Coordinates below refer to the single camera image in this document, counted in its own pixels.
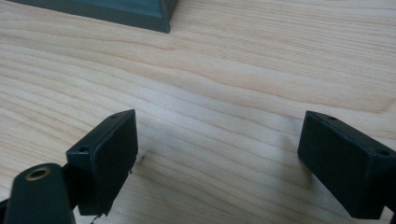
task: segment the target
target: screw hole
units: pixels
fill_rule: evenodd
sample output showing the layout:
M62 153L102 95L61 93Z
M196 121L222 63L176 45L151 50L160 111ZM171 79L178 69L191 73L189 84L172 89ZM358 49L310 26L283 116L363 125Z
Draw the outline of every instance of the screw hole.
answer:
M389 152L383 149L376 149L375 150L378 154L383 155L383 156L388 156Z
M50 174L50 169L47 167L41 167L30 172L25 178L29 181L35 181Z
M90 150L88 147L81 147L78 151L79 152L87 152L88 150Z

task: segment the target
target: wooden surface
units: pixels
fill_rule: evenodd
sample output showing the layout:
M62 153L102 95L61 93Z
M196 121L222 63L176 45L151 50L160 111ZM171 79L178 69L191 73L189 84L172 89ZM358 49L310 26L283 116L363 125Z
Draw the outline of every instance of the wooden surface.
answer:
M138 163L95 223L389 222L350 218L296 151L306 110L396 149L395 1L180 0L171 25L0 1L0 200L134 108Z

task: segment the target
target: wooden table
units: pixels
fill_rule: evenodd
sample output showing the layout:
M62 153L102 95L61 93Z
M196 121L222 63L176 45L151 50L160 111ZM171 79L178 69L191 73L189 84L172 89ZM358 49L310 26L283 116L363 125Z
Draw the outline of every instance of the wooden table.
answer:
M95 223L389 222L350 218L296 151L306 110L396 149L395 1L180 0L169 35L0 12L0 200L134 108L138 162Z

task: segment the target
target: light wood tabletop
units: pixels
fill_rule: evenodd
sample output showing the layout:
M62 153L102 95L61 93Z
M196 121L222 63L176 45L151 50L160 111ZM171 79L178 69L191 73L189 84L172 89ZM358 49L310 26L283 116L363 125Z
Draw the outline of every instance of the light wood tabletop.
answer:
M137 162L94 223L389 223L349 217L297 147L313 110L396 149L395 59L393 0L180 0L170 34L0 1L0 201L133 108Z

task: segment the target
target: wood grain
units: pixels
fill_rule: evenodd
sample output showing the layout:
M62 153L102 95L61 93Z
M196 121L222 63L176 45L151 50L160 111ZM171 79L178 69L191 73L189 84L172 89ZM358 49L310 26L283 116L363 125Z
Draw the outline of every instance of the wood grain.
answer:
M139 162L95 223L389 222L350 218L296 150L306 110L396 149L395 1L180 0L171 25L0 2L0 200L134 108Z

